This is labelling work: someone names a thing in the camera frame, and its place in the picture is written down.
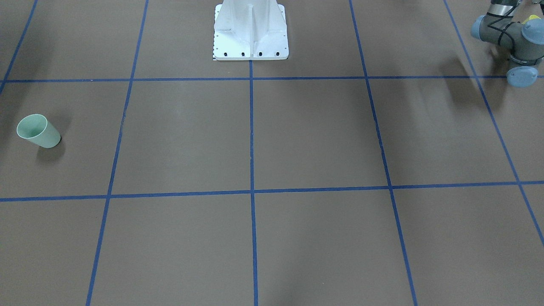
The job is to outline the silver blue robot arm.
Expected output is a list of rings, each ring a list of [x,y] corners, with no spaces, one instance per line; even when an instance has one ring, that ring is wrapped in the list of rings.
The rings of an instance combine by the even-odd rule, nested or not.
[[[520,0],[492,0],[485,15],[470,29],[472,37],[509,51],[506,79],[509,85],[526,88],[538,79],[544,56],[544,20],[531,15],[523,22],[513,20]]]

